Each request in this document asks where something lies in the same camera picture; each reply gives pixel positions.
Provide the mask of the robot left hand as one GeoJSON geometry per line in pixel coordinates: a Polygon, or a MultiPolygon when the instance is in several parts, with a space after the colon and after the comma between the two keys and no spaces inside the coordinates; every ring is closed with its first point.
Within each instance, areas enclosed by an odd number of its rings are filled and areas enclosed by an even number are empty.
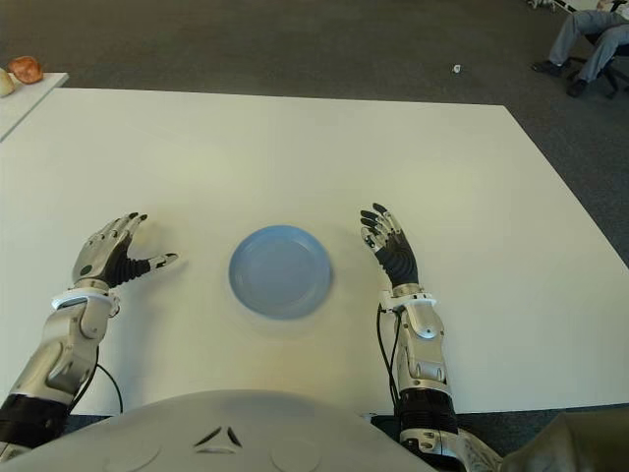
{"type": "Polygon", "coordinates": [[[83,245],[72,270],[74,288],[109,290],[173,264],[176,253],[148,259],[129,256],[134,234],[147,219],[146,214],[125,214],[92,234],[83,245]]]}

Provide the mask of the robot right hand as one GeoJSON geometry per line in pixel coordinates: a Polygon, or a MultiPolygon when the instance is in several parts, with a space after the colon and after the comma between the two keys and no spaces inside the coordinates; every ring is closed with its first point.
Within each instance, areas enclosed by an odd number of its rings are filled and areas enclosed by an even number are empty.
{"type": "Polygon", "coordinates": [[[361,238],[386,273],[393,288],[419,283],[413,249],[394,214],[385,206],[372,204],[360,211],[361,238]]]}

